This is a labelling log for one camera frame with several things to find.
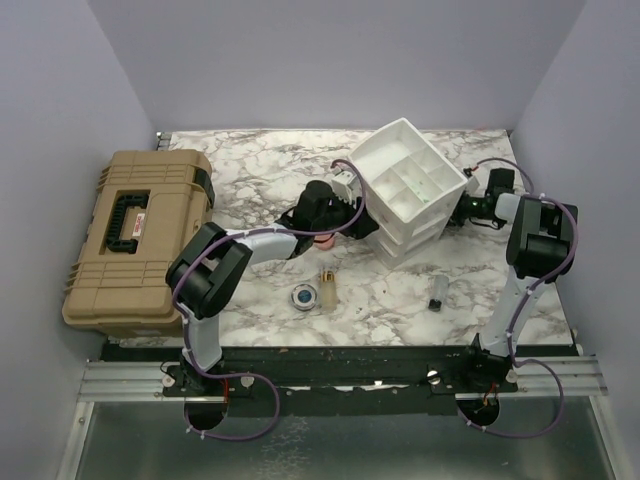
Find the pink round compact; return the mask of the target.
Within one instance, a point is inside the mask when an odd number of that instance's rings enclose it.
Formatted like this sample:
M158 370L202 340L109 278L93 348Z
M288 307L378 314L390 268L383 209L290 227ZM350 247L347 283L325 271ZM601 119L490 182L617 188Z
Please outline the pink round compact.
M328 238L325 239L324 241L318 241L314 243L314 246L316 248L318 248L319 250L322 251L327 251L333 248L335 244L335 239L334 238Z

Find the frosted gold cap bottle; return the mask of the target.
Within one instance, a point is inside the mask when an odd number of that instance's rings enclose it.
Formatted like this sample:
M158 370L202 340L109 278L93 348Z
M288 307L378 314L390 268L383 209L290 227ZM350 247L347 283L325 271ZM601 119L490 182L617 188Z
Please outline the frosted gold cap bottle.
M335 272L324 268L320 273L319 298L321 308L327 312L332 312L338 304Z

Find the round blue lid jar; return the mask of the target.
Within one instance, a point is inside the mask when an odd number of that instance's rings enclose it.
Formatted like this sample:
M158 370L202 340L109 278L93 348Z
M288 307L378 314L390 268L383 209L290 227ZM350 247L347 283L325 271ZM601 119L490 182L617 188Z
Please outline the round blue lid jar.
M309 311L316 307L318 302L317 290L310 284L296 285L291 291L291 303L299 311Z

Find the white makeup organizer with drawers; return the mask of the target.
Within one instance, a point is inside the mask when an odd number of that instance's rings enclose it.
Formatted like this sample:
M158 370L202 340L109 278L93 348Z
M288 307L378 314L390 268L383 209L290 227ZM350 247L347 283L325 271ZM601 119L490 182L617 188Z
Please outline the white makeup organizer with drawers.
M379 225L366 242L389 269L439 239L468 184L405 118L362 140L347 159L364 179L366 210Z

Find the clear vial black cap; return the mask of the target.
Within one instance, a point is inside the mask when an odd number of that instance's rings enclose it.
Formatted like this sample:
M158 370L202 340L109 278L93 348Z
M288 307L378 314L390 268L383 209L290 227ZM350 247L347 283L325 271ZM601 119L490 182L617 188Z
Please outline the clear vial black cap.
M430 283L428 310L432 312L440 312L449 288L449 278L446 275L436 275Z

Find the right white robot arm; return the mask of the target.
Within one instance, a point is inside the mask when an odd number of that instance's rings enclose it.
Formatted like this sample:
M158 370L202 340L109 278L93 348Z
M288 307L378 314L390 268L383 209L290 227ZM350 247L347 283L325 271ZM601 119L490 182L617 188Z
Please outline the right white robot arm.
M490 320L472 342L474 358L459 367L461 383L472 391L491 384L495 368L510 368L533 307L548 286L570 270L576 254L578 207L542 194L519 195L514 181L510 169L491 170L485 193L464 193L449 220L455 227L467 222L494 230L511 227L506 284Z

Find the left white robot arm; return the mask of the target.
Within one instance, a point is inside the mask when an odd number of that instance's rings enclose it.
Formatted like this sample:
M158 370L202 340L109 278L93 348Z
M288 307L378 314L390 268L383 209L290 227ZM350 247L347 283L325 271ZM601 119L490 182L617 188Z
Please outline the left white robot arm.
M219 315L248 267L295 259L337 234L361 240L378 229L363 198L343 200L324 181L309 182L297 203L269 226L231 231L203 224L165 277L182 317L189 386L206 395L220 385Z

